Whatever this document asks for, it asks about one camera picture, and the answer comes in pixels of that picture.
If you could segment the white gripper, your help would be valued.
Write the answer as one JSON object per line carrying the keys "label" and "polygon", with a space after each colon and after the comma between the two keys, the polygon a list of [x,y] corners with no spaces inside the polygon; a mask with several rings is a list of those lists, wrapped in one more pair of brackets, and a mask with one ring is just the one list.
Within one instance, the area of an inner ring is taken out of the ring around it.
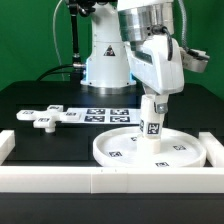
{"label": "white gripper", "polygon": [[[184,87],[184,74],[180,49],[177,41],[172,39],[173,55],[168,60],[168,40],[166,35],[154,35],[144,42],[130,42],[125,49],[131,73],[146,86],[160,95],[181,92]],[[166,103],[155,103],[157,114],[166,114]]]}

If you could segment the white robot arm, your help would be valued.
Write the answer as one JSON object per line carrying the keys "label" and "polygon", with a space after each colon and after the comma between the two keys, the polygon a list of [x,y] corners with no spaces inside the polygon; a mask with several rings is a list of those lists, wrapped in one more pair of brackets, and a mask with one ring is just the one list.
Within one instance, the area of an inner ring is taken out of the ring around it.
{"label": "white robot arm", "polygon": [[168,111],[168,96],[184,86],[180,48],[172,38],[173,0],[95,1],[92,53],[81,84],[118,94],[140,81],[154,96],[154,110]]}

